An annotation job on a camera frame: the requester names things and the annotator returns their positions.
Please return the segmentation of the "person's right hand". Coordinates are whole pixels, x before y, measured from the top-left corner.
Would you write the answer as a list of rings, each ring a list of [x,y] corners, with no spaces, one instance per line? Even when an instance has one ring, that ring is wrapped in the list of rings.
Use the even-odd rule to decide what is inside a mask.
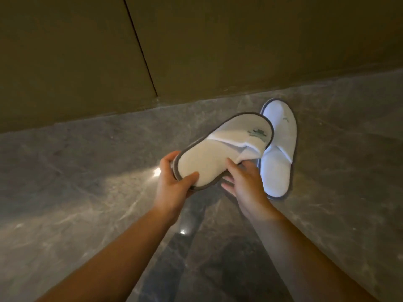
[[[221,187],[233,195],[241,212],[250,222],[267,222],[279,218],[279,212],[268,201],[257,166],[251,161],[243,161],[244,179],[241,182],[228,182],[226,176]]]

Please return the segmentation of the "person's left forearm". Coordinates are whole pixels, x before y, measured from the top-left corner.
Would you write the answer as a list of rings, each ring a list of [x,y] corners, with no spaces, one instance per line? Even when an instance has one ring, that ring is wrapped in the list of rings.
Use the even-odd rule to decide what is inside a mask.
[[[125,302],[178,216],[152,208],[36,302]]]

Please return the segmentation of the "person's left hand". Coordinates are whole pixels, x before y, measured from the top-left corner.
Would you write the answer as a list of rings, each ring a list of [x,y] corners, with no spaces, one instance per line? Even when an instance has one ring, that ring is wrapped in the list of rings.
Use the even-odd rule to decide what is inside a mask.
[[[185,200],[192,195],[192,191],[184,191],[177,186],[171,163],[174,162],[180,151],[170,152],[160,161],[159,179],[153,209],[172,226],[179,218]]]

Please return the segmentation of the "person's right forearm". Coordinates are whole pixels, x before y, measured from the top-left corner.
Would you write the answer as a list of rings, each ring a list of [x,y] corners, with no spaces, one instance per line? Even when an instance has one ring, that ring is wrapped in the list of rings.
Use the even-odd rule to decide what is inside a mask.
[[[249,220],[295,302],[379,302],[279,211]]]

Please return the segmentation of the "white slipper with grey trim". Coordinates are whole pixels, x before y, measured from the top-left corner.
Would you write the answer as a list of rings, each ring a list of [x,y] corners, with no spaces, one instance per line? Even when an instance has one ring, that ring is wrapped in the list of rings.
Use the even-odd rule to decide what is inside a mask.
[[[182,150],[171,169],[178,181],[198,172],[191,190],[203,190],[224,176],[227,158],[236,164],[260,159],[273,138],[274,127],[267,117],[256,112],[238,113]]]
[[[258,168],[266,197],[283,200],[292,188],[295,150],[298,140],[298,125],[290,106],[280,98],[267,101],[261,114],[274,129],[273,140],[258,160]]]

